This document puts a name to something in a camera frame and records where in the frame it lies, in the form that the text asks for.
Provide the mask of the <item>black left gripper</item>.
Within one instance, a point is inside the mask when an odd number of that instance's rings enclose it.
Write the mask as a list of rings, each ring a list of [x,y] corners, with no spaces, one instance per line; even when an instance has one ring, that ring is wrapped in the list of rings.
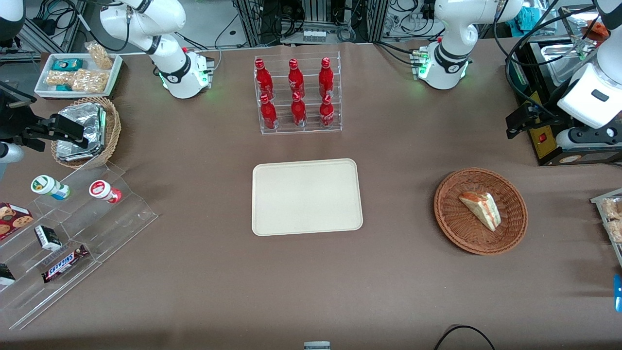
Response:
[[[540,137],[540,128],[547,126],[540,116],[540,109],[532,104],[522,104],[517,107],[505,118],[507,139],[511,140],[519,134],[519,131],[527,130],[531,138]]]

